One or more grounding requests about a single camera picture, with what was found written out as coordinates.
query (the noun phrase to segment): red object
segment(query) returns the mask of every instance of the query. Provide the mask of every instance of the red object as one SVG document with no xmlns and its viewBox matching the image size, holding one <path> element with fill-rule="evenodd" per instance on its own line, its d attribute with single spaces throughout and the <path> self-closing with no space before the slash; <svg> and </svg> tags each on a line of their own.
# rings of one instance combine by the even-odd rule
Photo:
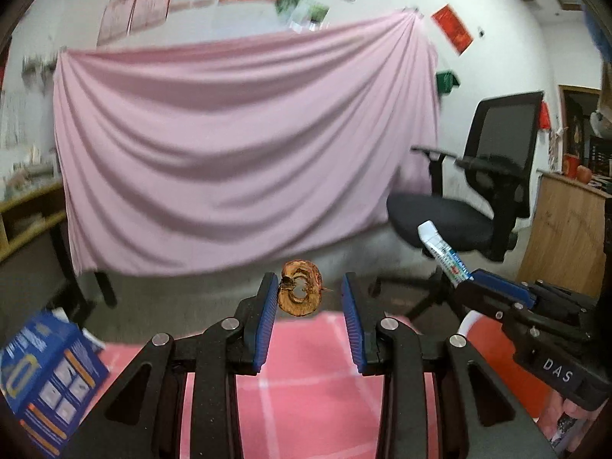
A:
<svg viewBox="0 0 612 459">
<path fill-rule="evenodd" d="M 576 179 L 580 159 L 572 153 L 563 154 L 563 174 L 569 179 Z"/>
<path fill-rule="evenodd" d="M 587 185 L 593 178 L 593 172 L 585 166 L 578 166 L 576 169 L 576 179 L 581 183 Z"/>
<path fill-rule="evenodd" d="M 543 101 L 542 107 L 540 108 L 540 129 L 549 130 L 550 128 L 549 106 L 546 105 L 545 101 Z"/>
<path fill-rule="evenodd" d="M 431 18 L 438 23 L 440 29 L 448 36 L 455 49 L 461 55 L 474 41 L 461 19 L 457 17 L 450 5 L 438 10 Z"/>
<path fill-rule="evenodd" d="M 529 415 L 538 417 L 552 389 L 514 362 L 514 345 L 501 331 L 501 324 L 482 317 L 469 330 L 467 339 L 527 409 Z"/>
</svg>

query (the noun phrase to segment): screw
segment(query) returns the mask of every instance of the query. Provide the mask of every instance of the screw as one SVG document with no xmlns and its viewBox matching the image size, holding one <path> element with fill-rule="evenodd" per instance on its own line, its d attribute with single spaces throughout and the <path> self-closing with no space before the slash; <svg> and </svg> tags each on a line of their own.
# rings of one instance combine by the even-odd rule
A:
<svg viewBox="0 0 612 459">
<path fill-rule="evenodd" d="M 382 321 L 381 321 L 381 326 L 383 328 L 385 328 L 385 330 L 397 330 L 397 327 L 400 325 L 399 322 L 397 322 L 397 319 L 394 319 L 392 317 L 385 317 Z"/>
<path fill-rule="evenodd" d="M 240 326 L 240 321 L 238 321 L 235 317 L 228 317 L 227 319 L 222 320 L 221 328 L 227 331 L 235 330 Z"/>
<path fill-rule="evenodd" d="M 166 343 L 168 343 L 169 340 L 170 340 L 170 336 L 168 334 L 166 334 L 166 333 L 158 333 L 157 335 L 155 335 L 151 339 L 151 342 L 156 347 L 161 347 L 163 345 L 166 345 Z"/>
<path fill-rule="evenodd" d="M 461 349 L 467 345 L 466 339 L 464 339 L 461 335 L 451 336 L 449 338 L 449 342 L 451 342 L 452 346 L 457 347 L 458 349 Z"/>
</svg>

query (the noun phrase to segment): blue box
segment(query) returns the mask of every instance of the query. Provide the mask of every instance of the blue box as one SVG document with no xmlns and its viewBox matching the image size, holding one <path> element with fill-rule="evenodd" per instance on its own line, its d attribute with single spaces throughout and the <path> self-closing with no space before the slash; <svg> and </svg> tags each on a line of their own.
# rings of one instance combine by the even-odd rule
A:
<svg viewBox="0 0 612 459">
<path fill-rule="evenodd" d="M 0 352 L 0 390 L 33 442 L 57 458 L 108 370 L 78 326 L 40 312 Z"/>
</svg>

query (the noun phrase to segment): white tube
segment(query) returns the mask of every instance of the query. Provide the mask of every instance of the white tube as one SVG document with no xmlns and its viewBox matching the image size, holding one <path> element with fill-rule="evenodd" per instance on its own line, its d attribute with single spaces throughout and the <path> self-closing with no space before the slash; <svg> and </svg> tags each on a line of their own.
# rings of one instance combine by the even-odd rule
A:
<svg viewBox="0 0 612 459">
<path fill-rule="evenodd" d="M 453 286 L 457 286 L 465 280 L 473 280 L 470 271 L 467 270 L 467 267 L 451 246 L 442 239 L 433 222 L 427 221 L 421 224 L 417 230 L 418 237 L 423 245 L 436 259 Z"/>
</svg>

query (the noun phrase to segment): pink sheet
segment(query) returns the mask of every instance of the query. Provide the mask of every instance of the pink sheet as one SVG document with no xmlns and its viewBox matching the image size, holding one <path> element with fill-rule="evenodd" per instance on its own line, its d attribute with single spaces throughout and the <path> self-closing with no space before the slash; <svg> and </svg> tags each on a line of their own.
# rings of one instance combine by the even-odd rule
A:
<svg viewBox="0 0 612 459">
<path fill-rule="evenodd" d="M 427 192 L 436 52 L 398 12 L 314 33 L 60 55 L 77 273 L 209 272 L 313 249 Z"/>
<path fill-rule="evenodd" d="M 100 354 L 110 370 L 103 391 L 139 350 L 133 345 L 107 345 Z M 382 378 L 365 378 L 357 372 L 342 314 L 325 312 L 313 319 L 277 321 L 262 372 L 256 378 L 237 377 L 244 458 L 373 459 Z M 181 459 L 189 459 L 193 390 L 190 374 Z M 428 456 L 438 458 L 436 397 L 429 373 L 425 374 L 425 391 Z"/>
</svg>

